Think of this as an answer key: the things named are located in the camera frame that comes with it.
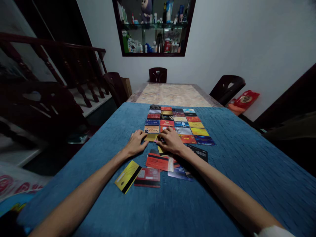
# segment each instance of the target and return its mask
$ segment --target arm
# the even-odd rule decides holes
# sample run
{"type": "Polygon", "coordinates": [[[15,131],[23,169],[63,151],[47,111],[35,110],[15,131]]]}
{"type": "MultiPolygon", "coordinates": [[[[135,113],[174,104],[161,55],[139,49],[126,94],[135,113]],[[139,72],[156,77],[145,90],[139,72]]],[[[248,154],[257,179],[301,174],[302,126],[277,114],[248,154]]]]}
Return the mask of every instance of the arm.
{"type": "Polygon", "coordinates": [[[135,131],[126,147],[69,194],[32,231],[30,236],[70,235],[88,214],[114,172],[127,158],[138,154],[146,148],[148,141],[141,145],[141,141],[146,135],[141,130],[135,131]]]}
{"type": "Polygon", "coordinates": [[[164,138],[166,143],[157,142],[157,145],[191,163],[227,210],[250,233],[259,233],[262,229],[273,225],[284,228],[268,211],[233,181],[185,146],[176,131],[168,128],[158,136],[164,138]]]}

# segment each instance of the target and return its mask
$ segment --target red bag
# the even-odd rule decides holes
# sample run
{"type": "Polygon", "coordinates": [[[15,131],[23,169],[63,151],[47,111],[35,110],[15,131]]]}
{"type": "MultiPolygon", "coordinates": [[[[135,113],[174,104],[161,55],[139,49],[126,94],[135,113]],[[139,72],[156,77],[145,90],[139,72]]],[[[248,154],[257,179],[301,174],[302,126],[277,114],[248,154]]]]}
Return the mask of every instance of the red bag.
{"type": "Polygon", "coordinates": [[[245,91],[237,100],[235,100],[234,105],[246,110],[253,102],[255,102],[259,95],[259,93],[245,91]]]}

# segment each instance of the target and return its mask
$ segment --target marble tabletop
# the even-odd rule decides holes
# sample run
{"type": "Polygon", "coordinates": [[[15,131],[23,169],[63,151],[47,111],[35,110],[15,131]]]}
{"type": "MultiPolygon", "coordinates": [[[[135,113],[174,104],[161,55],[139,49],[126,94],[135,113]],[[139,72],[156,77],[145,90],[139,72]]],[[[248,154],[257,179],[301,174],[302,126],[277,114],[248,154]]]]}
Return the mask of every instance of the marble tabletop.
{"type": "Polygon", "coordinates": [[[223,107],[196,84],[144,83],[127,102],[185,107],[223,107]]]}

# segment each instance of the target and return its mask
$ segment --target table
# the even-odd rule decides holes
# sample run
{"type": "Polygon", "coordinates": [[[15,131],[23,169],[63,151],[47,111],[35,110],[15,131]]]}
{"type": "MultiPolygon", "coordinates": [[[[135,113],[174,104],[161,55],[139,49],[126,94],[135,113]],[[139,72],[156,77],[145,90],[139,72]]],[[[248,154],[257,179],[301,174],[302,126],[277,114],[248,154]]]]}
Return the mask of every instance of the table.
{"type": "Polygon", "coordinates": [[[186,107],[223,107],[196,84],[143,83],[127,102],[186,107]]]}
{"type": "MultiPolygon", "coordinates": [[[[251,195],[296,237],[314,236],[316,179],[226,108],[192,107],[217,146],[194,145],[208,162],[251,195]]],[[[144,128],[148,104],[123,103],[66,166],[22,209],[18,223],[38,225],[68,194],[144,128]]],[[[149,143],[133,160],[144,167],[149,143]]],[[[204,182],[161,172],[161,188],[109,180],[74,236],[243,236],[204,182]]]]}

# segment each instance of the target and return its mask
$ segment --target forearm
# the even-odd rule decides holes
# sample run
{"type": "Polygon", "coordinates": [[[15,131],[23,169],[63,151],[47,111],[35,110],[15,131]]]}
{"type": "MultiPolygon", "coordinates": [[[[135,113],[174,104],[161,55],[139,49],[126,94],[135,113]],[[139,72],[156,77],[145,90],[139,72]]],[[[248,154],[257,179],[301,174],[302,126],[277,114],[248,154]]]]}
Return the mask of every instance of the forearm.
{"type": "Polygon", "coordinates": [[[80,184],[30,236],[68,236],[82,222],[114,172],[128,154],[120,151],[107,164],[80,184]]]}
{"type": "Polygon", "coordinates": [[[199,158],[191,149],[186,147],[179,155],[195,167],[228,211],[250,233],[259,233],[260,230],[273,225],[282,227],[251,196],[217,169],[199,158]]]}

